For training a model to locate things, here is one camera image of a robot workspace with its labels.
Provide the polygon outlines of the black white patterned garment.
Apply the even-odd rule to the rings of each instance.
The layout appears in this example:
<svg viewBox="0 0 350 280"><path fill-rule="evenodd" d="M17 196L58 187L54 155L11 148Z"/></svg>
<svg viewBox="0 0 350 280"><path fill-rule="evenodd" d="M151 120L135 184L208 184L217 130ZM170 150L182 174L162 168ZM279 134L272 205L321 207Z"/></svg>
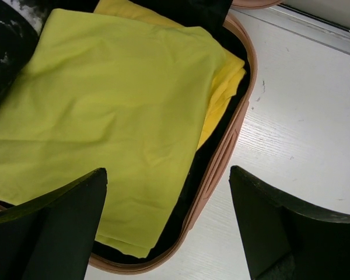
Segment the black white patterned garment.
<svg viewBox="0 0 350 280"><path fill-rule="evenodd" d="M0 1L0 105L31 59L58 1Z"/></svg>

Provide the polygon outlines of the yellow cloth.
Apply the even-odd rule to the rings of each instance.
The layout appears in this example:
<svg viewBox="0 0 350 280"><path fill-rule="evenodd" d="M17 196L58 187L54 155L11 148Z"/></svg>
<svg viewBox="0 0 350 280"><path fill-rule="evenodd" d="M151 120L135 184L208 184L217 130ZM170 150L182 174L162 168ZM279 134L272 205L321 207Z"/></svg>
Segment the yellow cloth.
<svg viewBox="0 0 350 280"><path fill-rule="evenodd" d="M101 0L94 13L118 16L159 26L181 27L181 24L131 1ZM211 99L197 148L200 148L215 131L231 98L236 95L239 83L247 73L244 69L245 62L242 59L228 50L225 50L225 54L226 62L212 81Z"/></svg>

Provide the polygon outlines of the lime green cloth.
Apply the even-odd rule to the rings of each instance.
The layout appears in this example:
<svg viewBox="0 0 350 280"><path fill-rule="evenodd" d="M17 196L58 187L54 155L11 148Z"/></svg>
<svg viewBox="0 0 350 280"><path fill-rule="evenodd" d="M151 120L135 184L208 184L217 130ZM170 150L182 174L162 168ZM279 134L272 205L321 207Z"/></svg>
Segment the lime green cloth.
<svg viewBox="0 0 350 280"><path fill-rule="evenodd" d="M177 203L225 62L200 27L53 10L0 108L0 201L18 205L103 167L96 240L147 257Z"/></svg>

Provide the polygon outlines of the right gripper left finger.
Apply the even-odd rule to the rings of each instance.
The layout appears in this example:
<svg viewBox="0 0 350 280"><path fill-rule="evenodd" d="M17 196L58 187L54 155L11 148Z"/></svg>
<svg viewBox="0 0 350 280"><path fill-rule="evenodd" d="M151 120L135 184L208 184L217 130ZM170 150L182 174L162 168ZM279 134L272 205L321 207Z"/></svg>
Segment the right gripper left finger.
<svg viewBox="0 0 350 280"><path fill-rule="evenodd" d="M99 168L23 204L0 202L0 279L83 279L106 193Z"/></svg>

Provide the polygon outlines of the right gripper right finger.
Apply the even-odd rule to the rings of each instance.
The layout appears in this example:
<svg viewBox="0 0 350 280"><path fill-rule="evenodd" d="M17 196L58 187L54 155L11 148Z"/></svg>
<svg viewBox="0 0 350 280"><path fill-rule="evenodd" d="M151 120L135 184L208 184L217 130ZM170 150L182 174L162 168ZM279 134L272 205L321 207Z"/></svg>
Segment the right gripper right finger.
<svg viewBox="0 0 350 280"><path fill-rule="evenodd" d="M281 191L239 166L229 184L251 279L350 279L350 215Z"/></svg>

